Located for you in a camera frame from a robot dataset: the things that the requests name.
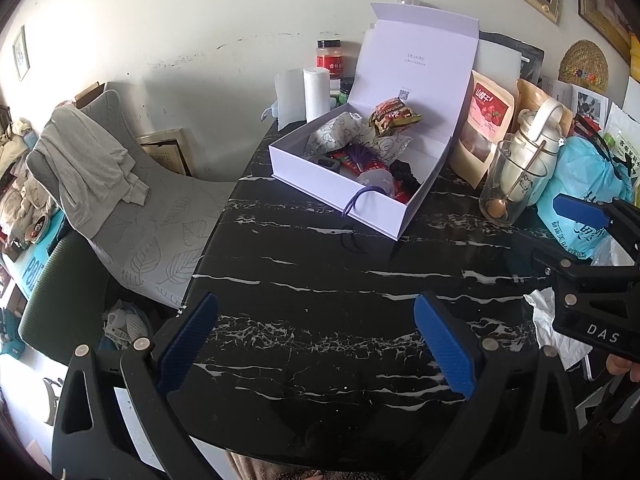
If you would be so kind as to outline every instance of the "white floor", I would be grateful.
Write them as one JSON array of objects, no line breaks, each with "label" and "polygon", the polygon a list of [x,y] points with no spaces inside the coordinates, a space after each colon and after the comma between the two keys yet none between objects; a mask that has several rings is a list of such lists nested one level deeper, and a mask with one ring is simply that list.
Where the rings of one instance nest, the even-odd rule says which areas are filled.
[{"label": "white floor", "polygon": [[[65,376],[65,365],[52,361],[28,346],[19,361],[9,355],[0,355],[0,388],[4,393],[18,437],[24,446],[35,440],[49,461],[53,427],[44,422],[49,414],[49,399],[42,378],[48,377],[55,381],[57,378],[64,379]],[[60,389],[54,386],[54,390],[58,393]],[[140,426],[127,391],[118,388],[116,396],[129,434],[141,459],[151,466],[162,469]],[[226,460],[224,451],[195,438],[193,441],[224,480],[238,480],[238,476]]]}]

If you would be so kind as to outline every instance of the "blue gripper pad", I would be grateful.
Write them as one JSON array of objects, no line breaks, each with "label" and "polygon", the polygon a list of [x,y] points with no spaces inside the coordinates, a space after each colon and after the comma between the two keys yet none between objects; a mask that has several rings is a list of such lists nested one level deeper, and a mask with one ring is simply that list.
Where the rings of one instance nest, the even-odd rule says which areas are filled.
[{"label": "blue gripper pad", "polygon": [[180,388],[217,320],[218,300],[208,293],[162,354],[156,383],[161,395]]},{"label": "blue gripper pad", "polygon": [[416,298],[414,319],[451,389],[469,399],[484,366],[476,335],[430,292]]},{"label": "blue gripper pad", "polygon": [[560,216],[594,229],[609,225],[609,218],[597,204],[569,195],[559,194],[554,198],[554,211]]}]

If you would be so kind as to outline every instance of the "silver bolt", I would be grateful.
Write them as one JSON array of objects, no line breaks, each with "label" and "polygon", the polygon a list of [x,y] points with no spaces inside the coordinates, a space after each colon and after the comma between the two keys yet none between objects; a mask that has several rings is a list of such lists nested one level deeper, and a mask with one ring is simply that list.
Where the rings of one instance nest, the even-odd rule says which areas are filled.
[{"label": "silver bolt", "polygon": [[558,350],[553,348],[552,346],[546,345],[542,347],[542,351],[545,353],[547,357],[558,357]]},{"label": "silver bolt", "polygon": [[146,337],[139,337],[133,342],[134,350],[142,351],[142,350],[146,350],[150,346],[151,346],[151,341],[149,341],[149,339]]},{"label": "silver bolt", "polygon": [[89,345],[78,345],[76,347],[76,357],[84,357],[89,353]]},{"label": "silver bolt", "polygon": [[487,337],[485,339],[482,339],[482,348],[488,350],[489,352],[495,352],[498,348],[500,348],[500,345],[498,345],[498,342],[494,338]]}]

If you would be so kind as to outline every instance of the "box lid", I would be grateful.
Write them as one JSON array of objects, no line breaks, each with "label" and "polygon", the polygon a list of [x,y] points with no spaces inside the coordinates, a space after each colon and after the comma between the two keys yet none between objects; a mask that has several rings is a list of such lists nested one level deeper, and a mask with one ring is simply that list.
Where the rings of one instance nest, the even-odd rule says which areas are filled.
[{"label": "box lid", "polygon": [[478,47],[478,20],[430,7],[371,4],[378,22],[360,53],[349,102],[373,108],[400,97],[450,135]]}]

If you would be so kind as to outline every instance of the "blue plastic bag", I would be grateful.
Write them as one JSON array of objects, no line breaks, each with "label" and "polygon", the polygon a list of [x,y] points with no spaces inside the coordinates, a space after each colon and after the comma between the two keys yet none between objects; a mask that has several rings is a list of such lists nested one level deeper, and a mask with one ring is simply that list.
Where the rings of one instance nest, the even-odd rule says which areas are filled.
[{"label": "blue plastic bag", "polygon": [[560,150],[554,175],[538,200],[538,216],[562,247],[582,259],[593,256],[595,248],[607,232],[557,215],[553,201],[560,193],[589,202],[611,202],[613,197],[633,202],[634,195],[624,164],[607,160],[582,137],[567,139],[564,148]]}]

